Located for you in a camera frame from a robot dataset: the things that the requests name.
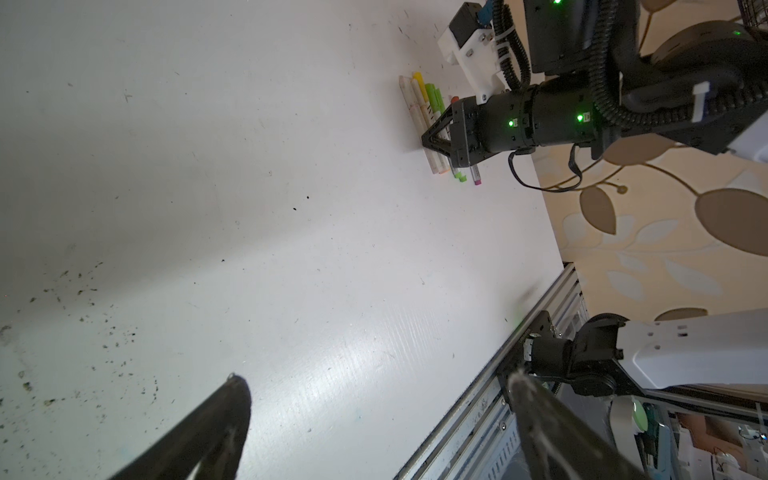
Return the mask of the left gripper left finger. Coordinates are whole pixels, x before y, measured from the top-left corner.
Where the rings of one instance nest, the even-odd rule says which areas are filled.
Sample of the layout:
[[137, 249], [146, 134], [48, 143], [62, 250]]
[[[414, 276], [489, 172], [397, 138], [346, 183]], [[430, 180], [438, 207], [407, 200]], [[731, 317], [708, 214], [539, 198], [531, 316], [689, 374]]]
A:
[[115, 479], [234, 479], [247, 439], [252, 398], [232, 374]]

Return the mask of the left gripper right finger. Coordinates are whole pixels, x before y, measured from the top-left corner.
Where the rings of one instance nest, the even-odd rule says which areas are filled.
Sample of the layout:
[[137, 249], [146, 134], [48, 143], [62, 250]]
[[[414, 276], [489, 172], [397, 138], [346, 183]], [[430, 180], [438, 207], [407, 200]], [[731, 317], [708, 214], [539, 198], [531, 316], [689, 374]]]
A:
[[507, 389], [531, 478], [622, 480], [647, 477], [537, 380], [516, 372], [509, 377]]

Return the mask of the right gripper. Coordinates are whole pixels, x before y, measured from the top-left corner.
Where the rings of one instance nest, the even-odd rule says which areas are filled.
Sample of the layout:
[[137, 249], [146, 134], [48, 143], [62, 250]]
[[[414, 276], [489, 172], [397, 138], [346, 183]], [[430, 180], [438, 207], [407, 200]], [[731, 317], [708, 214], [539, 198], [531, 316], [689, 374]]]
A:
[[[492, 96], [485, 104], [475, 97], [459, 99], [451, 104], [421, 136], [422, 146], [451, 157], [455, 168], [469, 168], [499, 153], [489, 143], [493, 127], [489, 115], [497, 109], [500, 96]], [[451, 140], [442, 136], [448, 129]]]

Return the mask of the yellow pen cap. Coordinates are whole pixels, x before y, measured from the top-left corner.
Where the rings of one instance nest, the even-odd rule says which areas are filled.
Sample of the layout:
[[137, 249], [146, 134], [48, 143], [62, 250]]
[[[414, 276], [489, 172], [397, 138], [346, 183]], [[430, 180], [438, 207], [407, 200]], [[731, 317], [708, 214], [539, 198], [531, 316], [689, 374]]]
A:
[[421, 96], [421, 101], [423, 103], [425, 103], [425, 104], [428, 104], [429, 103], [429, 97], [428, 97], [428, 94], [427, 94], [427, 90], [426, 90], [426, 87], [425, 87], [425, 83], [424, 83], [422, 74], [420, 72], [418, 72], [418, 71], [415, 71], [412, 74], [412, 79], [418, 85], [418, 91], [419, 91], [419, 94]]

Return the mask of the light green pen cap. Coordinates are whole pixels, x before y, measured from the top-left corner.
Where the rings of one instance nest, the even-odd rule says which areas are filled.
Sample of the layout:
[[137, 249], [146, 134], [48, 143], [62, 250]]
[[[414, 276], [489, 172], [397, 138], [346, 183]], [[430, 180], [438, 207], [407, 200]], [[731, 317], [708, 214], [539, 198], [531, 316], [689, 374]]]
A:
[[442, 115], [445, 112], [445, 106], [443, 103], [443, 97], [442, 93], [439, 88], [433, 89], [433, 97], [434, 97], [434, 103], [433, 109], [439, 114]]

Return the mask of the red white pen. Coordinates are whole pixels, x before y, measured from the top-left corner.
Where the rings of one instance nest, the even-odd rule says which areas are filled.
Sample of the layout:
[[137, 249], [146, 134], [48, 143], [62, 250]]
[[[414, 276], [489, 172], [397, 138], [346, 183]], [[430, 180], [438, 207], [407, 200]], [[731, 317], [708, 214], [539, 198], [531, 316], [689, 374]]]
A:
[[470, 174], [471, 174], [474, 185], [480, 186], [482, 184], [482, 178], [479, 171], [479, 167], [477, 165], [473, 165], [470, 167]]

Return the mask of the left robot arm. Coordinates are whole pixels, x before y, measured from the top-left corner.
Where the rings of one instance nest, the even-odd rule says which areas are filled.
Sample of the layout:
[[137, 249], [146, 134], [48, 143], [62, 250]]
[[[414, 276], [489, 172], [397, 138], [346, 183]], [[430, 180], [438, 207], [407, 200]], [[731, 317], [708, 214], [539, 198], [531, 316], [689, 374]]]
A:
[[767, 313], [630, 321], [573, 338], [547, 312], [511, 341], [400, 470], [402, 479], [763, 479]]

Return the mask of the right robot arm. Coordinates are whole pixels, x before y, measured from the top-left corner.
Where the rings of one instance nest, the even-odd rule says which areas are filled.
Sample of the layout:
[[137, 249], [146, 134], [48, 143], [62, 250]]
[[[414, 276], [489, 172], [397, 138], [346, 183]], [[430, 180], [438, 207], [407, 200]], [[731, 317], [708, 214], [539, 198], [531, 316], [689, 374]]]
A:
[[767, 159], [767, 5], [689, 26], [641, 51], [648, 1], [528, 1], [518, 29], [503, 1], [461, 6], [441, 36], [473, 95], [443, 107], [421, 142], [454, 169], [499, 153], [586, 148], [657, 134], [713, 155]]

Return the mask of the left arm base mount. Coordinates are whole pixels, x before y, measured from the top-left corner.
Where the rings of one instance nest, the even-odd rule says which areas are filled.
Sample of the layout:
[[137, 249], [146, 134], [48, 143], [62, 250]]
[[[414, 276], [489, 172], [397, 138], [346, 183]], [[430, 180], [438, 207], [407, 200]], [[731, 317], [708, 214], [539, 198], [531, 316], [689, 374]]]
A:
[[550, 389], [572, 382], [568, 356], [579, 326], [578, 314], [552, 316], [548, 310], [539, 310], [515, 331], [514, 342], [495, 371], [509, 406], [512, 406], [510, 379], [515, 373], [534, 376]]

